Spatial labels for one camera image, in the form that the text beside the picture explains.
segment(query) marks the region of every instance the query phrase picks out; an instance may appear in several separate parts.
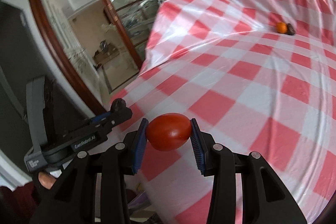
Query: red cherry tomato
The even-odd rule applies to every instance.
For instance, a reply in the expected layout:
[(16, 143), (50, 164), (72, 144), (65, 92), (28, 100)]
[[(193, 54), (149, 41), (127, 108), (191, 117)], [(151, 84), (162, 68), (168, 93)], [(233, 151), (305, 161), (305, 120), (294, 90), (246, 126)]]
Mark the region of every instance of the red cherry tomato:
[(171, 151), (181, 147), (191, 135), (188, 117), (179, 113), (167, 113), (152, 120), (146, 129), (146, 137), (159, 151)]

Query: checkered tablecloth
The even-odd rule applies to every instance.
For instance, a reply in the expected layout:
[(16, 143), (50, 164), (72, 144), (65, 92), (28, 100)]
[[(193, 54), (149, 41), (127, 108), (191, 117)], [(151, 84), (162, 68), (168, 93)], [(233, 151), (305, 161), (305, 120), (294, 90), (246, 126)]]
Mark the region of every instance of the checkered tablecloth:
[[(233, 152), (259, 151), (312, 223), (336, 189), (335, 12), (334, 0), (164, 2), (140, 76), (116, 96), (133, 117), (96, 151), (143, 117), (179, 112)], [(297, 34), (275, 33), (280, 21)], [(206, 223), (213, 179), (190, 141), (171, 152), (148, 144), (140, 178), (166, 223)]]

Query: brown wooden frame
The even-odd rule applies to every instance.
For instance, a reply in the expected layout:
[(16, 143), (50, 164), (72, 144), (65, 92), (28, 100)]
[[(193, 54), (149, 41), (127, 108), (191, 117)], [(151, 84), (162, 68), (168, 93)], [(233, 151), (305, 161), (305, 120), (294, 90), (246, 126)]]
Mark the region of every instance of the brown wooden frame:
[[(140, 68), (142, 65), (142, 60), (140, 59), (138, 53), (136, 52), (130, 38), (128, 37), (124, 27), (122, 26), (120, 19), (110, 3), (110, 0), (102, 0), (104, 6), (106, 7), (106, 14), (111, 22), (113, 22), (120, 35), (125, 42), (126, 47), (129, 49), (131, 56), (134, 58), (135, 63)], [(47, 46), (51, 56), (56, 62), (57, 66), (73, 87), (75, 92), (83, 100), (83, 102), (92, 110), (96, 115), (104, 113), (106, 110), (100, 104), (100, 102), (91, 93), (88, 87), (85, 85), (83, 80), (80, 78), (73, 65), (68, 60), (67, 56), (63, 51), (63, 47), (58, 41), (56, 34), (54, 33), (52, 26), (49, 23), (48, 17), (43, 8), (41, 0), (29, 0), (31, 11), (33, 17), (36, 21), (36, 25), (41, 33), (42, 39)]]

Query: silver screw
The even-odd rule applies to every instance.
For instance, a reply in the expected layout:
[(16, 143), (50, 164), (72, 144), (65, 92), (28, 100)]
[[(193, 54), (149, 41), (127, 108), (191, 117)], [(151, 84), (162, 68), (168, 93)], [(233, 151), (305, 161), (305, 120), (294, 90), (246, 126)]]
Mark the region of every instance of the silver screw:
[(251, 156), (254, 157), (255, 159), (259, 159), (261, 157), (260, 153), (257, 151), (253, 151), (251, 153)]
[(85, 151), (80, 151), (80, 152), (78, 152), (77, 157), (80, 158), (80, 159), (83, 159), (83, 158), (86, 157), (86, 155), (87, 155), (87, 153)]
[(223, 146), (220, 143), (216, 143), (213, 145), (212, 148), (215, 149), (216, 151), (220, 151), (223, 149)]
[(115, 149), (117, 150), (123, 150), (126, 147), (126, 145), (124, 143), (117, 143), (115, 145)]

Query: doorway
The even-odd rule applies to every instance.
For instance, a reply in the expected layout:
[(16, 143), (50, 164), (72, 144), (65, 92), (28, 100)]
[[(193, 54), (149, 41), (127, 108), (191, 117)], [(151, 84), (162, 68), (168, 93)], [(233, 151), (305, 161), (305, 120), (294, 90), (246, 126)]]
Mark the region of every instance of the doorway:
[(156, 0), (29, 0), (41, 35), (95, 113), (134, 80), (145, 59)]

